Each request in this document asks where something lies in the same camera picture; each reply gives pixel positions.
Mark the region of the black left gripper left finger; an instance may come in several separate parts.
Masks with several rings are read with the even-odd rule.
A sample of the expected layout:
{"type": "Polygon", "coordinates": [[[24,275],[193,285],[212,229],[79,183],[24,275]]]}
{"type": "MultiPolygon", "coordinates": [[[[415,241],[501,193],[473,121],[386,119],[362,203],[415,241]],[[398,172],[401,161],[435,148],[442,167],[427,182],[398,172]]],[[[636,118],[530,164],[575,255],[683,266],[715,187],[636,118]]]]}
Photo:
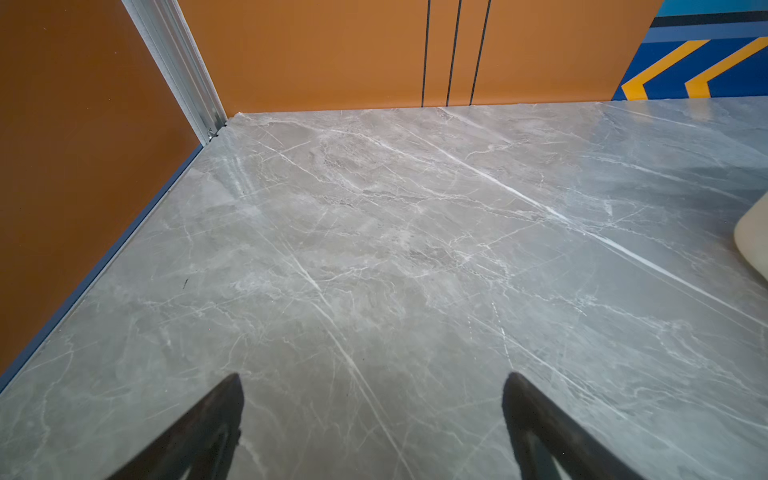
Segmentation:
{"type": "Polygon", "coordinates": [[[240,376],[232,373],[182,415],[112,479],[225,479],[241,436],[240,376]]]}

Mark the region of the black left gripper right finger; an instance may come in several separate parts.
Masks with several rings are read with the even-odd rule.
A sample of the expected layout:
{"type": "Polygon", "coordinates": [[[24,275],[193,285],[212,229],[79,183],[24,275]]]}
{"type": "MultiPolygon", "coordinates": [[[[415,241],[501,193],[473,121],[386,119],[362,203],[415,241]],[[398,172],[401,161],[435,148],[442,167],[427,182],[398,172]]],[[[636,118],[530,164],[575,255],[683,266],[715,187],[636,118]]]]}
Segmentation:
{"type": "Polygon", "coordinates": [[[639,479],[519,372],[503,387],[502,411],[523,479],[639,479]]]}

